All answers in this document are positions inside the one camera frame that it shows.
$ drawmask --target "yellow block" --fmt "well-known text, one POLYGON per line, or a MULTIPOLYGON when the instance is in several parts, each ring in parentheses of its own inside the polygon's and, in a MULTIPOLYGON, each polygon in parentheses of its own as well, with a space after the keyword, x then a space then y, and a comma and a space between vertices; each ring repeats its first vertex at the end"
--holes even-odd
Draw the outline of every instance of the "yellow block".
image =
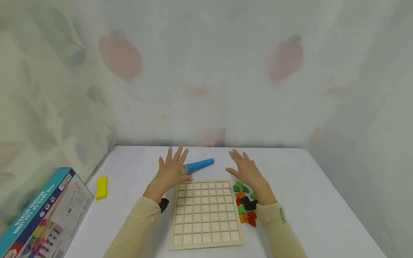
POLYGON ((96 200, 106 198, 106 192, 107 192, 107 177, 103 176, 97 179, 96 200))

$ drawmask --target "white table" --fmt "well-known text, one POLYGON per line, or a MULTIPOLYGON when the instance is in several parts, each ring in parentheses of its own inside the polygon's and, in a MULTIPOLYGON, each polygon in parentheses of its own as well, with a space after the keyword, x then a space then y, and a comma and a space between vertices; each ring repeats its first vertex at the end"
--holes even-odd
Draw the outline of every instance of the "white table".
MULTIPOLYGON (((189 148, 187 163, 214 158, 215 164, 193 174, 194 180, 236 179, 225 171, 235 167, 231 148, 189 148)), ((354 215, 323 171, 304 149, 238 148, 254 159, 269 181, 277 200, 309 257, 382 258, 385 255, 354 215)), ((167 147, 116 146, 87 184, 96 191, 96 179, 108 177, 108 196, 94 201, 66 258, 102 257, 137 199, 158 171, 158 157, 167 147)), ((173 202, 174 189, 166 193, 173 202)), ((172 206, 159 217, 142 257, 271 257, 257 223, 242 225, 244 246, 169 251, 172 206)))

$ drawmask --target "right hand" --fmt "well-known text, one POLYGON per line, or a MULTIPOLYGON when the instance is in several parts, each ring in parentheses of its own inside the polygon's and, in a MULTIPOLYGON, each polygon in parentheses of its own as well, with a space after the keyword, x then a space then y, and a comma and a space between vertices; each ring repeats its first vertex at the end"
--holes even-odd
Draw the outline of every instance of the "right hand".
POLYGON ((229 153, 237 164, 238 171, 233 168, 226 168, 225 170, 239 181, 249 185, 255 192, 259 204, 268 205, 276 203, 277 199, 271 190, 270 184, 261 175, 254 160, 250 160, 245 152, 243 153, 244 156, 241 156, 236 149, 229 153))

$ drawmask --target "green block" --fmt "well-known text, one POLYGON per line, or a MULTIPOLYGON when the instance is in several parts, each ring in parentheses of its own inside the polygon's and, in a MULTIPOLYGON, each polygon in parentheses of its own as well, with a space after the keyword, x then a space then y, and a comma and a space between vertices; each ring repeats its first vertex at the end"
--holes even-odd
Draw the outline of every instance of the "green block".
POLYGON ((240 181, 235 182, 235 185, 236 185, 238 188, 241 188, 241 187, 243 186, 243 184, 242 184, 240 181))
POLYGON ((247 213, 247 211, 244 209, 244 206, 239 205, 238 206, 238 213, 239 214, 245 214, 245 213, 247 213))
POLYGON ((246 187, 245 185, 242 186, 242 191, 243 191, 244 193, 249 193, 249 189, 248 189, 248 187, 246 187))

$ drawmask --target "grid square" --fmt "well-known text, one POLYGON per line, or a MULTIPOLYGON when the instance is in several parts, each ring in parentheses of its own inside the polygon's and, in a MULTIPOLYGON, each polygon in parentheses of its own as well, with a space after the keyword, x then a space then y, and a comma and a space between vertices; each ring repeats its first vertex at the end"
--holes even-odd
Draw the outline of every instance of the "grid square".
POLYGON ((230 221, 229 222, 230 230, 238 230, 238 222, 230 221))
POLYGON ((176 215, 175 223, 183 223, 183 215, 176 215))
POLYGON ((185 210, 184 206, 177 206, 176 214, 183 214, 184 210, 185 210))
POLYGON ((216 204, 217 203, 216 196, 210 196, 209 197, 209 203, 216 204))
POLYGON ((192 213, 192 205, 185 206, 185 213, 192 213))
POLYGON ((202 224, 202 232, 210 232, 211 231, 211 224, 209 222, 202 224))
POLYGON ((219 231, 219 222, 211 222, 212 231, 219 231))
POLYGON ((194 222, 201 222, 201 214, 200 213, 194 213, 194 222))
POLYGON ((226 212, 220 212, 219 213, 219 220, 228 220, 227 213, 226 212))
POLYGON ((182 245, 182 235, 175 235, 173 236, 173 245, 182 245))
POLYGON ((186 205, 192 205, 193 203, 194 203, 194 198, 192 197, 185 198, 186 205))
POLYGON ((184 205, 185 204, 185 198, 178 198, 178 200, 176 201, 176 205, 184 205))
POLYGON ((183 232, 184 233, 192 233, 192 224, 184 224, 183 225, 183 232))
POLYGON ((219 225, 221 226, 221 231, 230 230, 228 221, 221 221, 221 222, 219 223, 219 225))
POLYGON ((202 230, 201 226, 202 226, 201 223, 194 223, 193 228, 192 228, 193 232, 194 233, 201 232, 201 230, 202 230))
POLYGON ((231 195, 227 195, 227 196, 225 196, 225 202, 228 203, 228 204, 233 204, 234 200, 232 199, 231 195))
POLYGON ((227 211, 234 211, 234 203, 227 204, 227 211))
POLYGON ((201 204, 201 197, 194 197, 194 204, 201 204))
POLYGON ((218 221, 218 212, 211 213, 211 221, 218 221))
POLYGON ((238 231, 231 231, 231 240, 240 241, 240 233, 238 231))
POLYGON ((174 234, 182 234, 183 226, 182 224, 175 224, 175 227, 173 229, 174 234))
POLYGON ((217 204, 211 204, 209 207, 210 207, 211 212, 217 212, 218 211, 218 205, 217 204))
POLYGON ((203 243, 210 243, 211 242, 211 233, 203 233, 202 234, 202 242, 203 243))
POLYGON ((194 205, 194 213, 201 212, 201 205, 194 205))
POLYGON ((212 233, 212 241, 213 242, 221 242, 221 233, 220 232, 213 232, 212 233))
POLYGON ((193 234, 193 241, 194 244, 202 243, 202 235, 201 234, 193 234))
POLYGON ((235 212, 233 211, 228 212, 228 220, 237 220, 237 217, 235 216, 235 212))
POLYGON ((210 219, 210 216, 209 216, 209 213, 203 213, 202 214, 202 221, 204 222, 204 221, 210 221, 211 219, 210 219))
POLYGON ((192 234, 183 235, 183 244, 192 244, 192 234))
POLYGON ((227 211, 225 204, 218 204, 218 211, 227 211))
POLYGON ((219 204, 224 204, 225 203, 225 197, 224 196, 218 196, 216 199, 218 200, 219 204))
POLYGON ((203 197, 202 197, 202 204, 209 204, 209 198, 208 198, 208 196, 203 196, 203 197))
POLYGON ((191 223, 192 222, 192 214, 185 214, 184 222, 185 223, 191 223))
POLYGON ((229 241, 231 241, 230 233, 229 233, 228 231, 226 231, 226 232, 221 232, 221 239, 222 239, 222 242, 229 242, 229 241))
POLYGON ((202 205, 202 212, 209 212, 209 204, 202 205))

